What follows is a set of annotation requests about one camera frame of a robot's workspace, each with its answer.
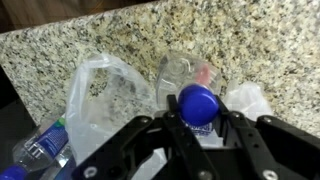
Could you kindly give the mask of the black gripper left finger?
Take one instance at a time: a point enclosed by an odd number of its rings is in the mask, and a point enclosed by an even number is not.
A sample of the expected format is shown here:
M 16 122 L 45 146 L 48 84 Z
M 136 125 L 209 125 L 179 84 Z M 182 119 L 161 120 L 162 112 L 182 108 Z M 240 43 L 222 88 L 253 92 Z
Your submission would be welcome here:
M 73 180 L 130 180 L 156 149 L 165 150 L 167 164 L 157 177 L 219 180 L 205 150 L 179 115 L 176 97 L 158 117 L 137 116 L 95 150 L 72 172 Z

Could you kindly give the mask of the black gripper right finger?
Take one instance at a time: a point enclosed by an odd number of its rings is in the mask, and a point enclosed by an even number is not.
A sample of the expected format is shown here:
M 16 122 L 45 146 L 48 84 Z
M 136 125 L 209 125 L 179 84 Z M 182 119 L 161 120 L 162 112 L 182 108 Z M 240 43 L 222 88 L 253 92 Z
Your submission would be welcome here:
M 272 115 L 255 121 L 218 103 L 213 151 L 221 180 L 320 180 L 320 139 Z

